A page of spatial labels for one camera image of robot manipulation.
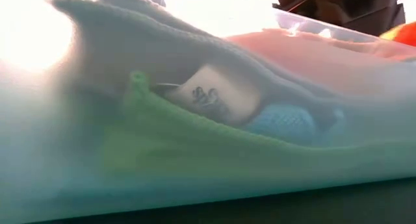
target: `white tag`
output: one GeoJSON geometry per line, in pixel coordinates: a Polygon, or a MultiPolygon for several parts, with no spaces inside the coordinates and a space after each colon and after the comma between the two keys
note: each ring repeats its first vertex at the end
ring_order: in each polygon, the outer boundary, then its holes
{"type": "Polygon", "coordinates": [[[235,71],[205,65],[166,98],[212,120],[238,125],[257,110],[261,92],[235,71]]]}

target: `plastic container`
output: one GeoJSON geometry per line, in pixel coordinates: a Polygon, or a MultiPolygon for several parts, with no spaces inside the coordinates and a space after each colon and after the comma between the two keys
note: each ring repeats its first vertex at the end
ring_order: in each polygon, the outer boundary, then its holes
{"type": "Polygon", "coordinates": [[[100,1],[9,9],[0,223],[416,175],[414,48],[278,11],[280,29],[223,41],[100,1]]]}

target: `peach cloth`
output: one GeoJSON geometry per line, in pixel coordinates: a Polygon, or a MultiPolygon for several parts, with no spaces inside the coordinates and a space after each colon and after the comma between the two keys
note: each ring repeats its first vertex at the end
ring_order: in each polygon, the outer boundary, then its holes
{"type": "Polygon", "coordinates": [[[285,29],[265,29],[226,40],[295,74],[346,93],[375,92],[378,87],[366,77],[372,77],[380,67],[397,63],[401,55],[409,57],[407,51],[391,49],[383,40],[343,42],[308,32],[289,35],[285,29]]]}

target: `orange object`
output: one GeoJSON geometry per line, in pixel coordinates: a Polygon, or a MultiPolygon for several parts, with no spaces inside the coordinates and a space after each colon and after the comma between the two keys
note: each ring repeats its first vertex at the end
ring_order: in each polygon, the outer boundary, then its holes
{"type": "Polygon", "coordinates": [[[416,46],[416,22],[403,25],[399,28],[395,42],[416,46]]]}
{"type": "Polygon", "coordinates": [[[416,22],[403,24],[380,36],[406,45],[416,46],[416,22]]]}

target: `dark background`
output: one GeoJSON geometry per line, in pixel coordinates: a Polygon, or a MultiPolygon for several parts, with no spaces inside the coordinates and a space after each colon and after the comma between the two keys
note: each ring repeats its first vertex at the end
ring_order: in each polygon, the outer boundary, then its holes
{"type": "Polygon", "coordinates": [[[65,219],[42,224],[84,223],[414,224],[416,179],[65,219]]]}

